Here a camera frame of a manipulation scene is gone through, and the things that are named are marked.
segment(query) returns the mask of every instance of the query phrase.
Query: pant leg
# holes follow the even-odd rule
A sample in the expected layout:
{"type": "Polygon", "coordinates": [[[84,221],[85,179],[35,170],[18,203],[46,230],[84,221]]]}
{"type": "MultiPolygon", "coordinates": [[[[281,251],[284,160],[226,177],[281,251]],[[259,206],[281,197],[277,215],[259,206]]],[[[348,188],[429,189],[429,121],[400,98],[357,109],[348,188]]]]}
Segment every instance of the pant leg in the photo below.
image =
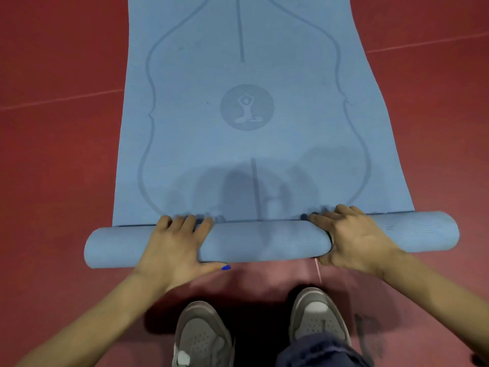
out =
{"type": "Polygon", "coordinates": [[[363,357],[335,335],[324,332],[294,341],[277,356],[276,367],[369,367],[363,357]]]}

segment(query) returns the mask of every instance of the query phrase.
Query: blue yoga mat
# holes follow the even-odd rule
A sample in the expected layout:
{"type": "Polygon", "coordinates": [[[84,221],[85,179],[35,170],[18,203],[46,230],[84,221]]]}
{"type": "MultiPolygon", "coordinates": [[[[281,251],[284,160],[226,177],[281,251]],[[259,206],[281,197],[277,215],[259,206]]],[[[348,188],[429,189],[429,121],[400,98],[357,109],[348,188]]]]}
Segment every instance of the blue yoga mat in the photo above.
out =
{"type": "Polygon", "coordinates": [[[115,227],[163,214],[226,222],[203,259],[255,261],[324,253],[304,213],[414,210],[350,0],[129,0],[129,23],[113,228],[90,260],[133,265],[151,228],[115,227]]]}
{"type": "MultiPolygon", "coordinates": [[[[459,231],[443,212],[371,215],[402,249],[418,253],[448,250],[459,231]]],[[[90,235],[85,261],[91,268],[134,267],[154,226],[101,228],[90,235]]],[[[325,231],[308,221],[225,222],[215,224],[199,251],[201,261],[226,263],[321,256],[331,249],[325,231]]]]}

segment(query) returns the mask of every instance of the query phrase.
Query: rolled end of mat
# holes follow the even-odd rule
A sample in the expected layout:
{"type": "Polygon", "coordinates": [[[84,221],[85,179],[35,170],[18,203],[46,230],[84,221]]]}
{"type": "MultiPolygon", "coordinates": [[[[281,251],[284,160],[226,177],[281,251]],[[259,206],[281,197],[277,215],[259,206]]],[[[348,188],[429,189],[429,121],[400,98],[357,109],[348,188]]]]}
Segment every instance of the rolled end of mat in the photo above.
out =
{"type": "MultiPolygon", "coordinates": [[[[455,221],[443,212],[371,215],[403,250],[449,250],[459,239],[455,221]]],[[[134,267],[154,226],[100,228],[85,245],[91,268],[134,267]]],[[[199,251],[201,261],[227,263],[300,259],[331,249],[329,236],[308,221],[224,222],[215,224],[199,251]]]]}

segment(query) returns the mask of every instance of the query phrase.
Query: shoe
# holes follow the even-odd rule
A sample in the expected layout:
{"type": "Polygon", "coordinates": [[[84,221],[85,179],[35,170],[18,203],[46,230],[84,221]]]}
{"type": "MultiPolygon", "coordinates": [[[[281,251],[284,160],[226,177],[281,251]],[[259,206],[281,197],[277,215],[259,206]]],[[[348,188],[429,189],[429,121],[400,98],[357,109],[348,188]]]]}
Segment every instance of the shoe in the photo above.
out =
{"type": "Polygon", "coordinates": [[[192,302],[176,325],[172,367],[232,367],[231,334],[216,310],[206,302],[192,302]]]}
{"type": "Polygon", "coordinates": [[[289,340],[328,331],[351,346],[345,321],[333,301],[322,290],[308,287],[295,299],[290,315],[289,340]]]}

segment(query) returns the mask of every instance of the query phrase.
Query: person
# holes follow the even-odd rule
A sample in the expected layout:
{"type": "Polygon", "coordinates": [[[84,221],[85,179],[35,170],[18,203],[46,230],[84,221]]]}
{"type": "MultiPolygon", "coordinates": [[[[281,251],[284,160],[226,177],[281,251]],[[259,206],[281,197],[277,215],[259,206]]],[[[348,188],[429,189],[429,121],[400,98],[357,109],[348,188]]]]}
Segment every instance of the person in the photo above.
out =
{"type": "MultiPolygon", "coordinates": [[[[425,309],[455,333],[481,359],[489,359],[489,305],[401,250],[355,206],[309,216],[333,241],[321,264],[362,271],[378,277],[425,309]]],[[[29,352],[17,366],[93,366],[125,330],[174,287],[228,268],[200,263],[199,247],[213,221],[194,231],[196,218],[162,216],[134,271],[98,305],[29,352]]],[[[297,297],[290,319],[290,346],[277,366],[366,366],[350,346],[338,309],[320,289],[306,288],[297,297]]],[[[173,366],[232,365],[229,331],[210,304],[193,302],[182,312],[175,333],[173,366]]]]}

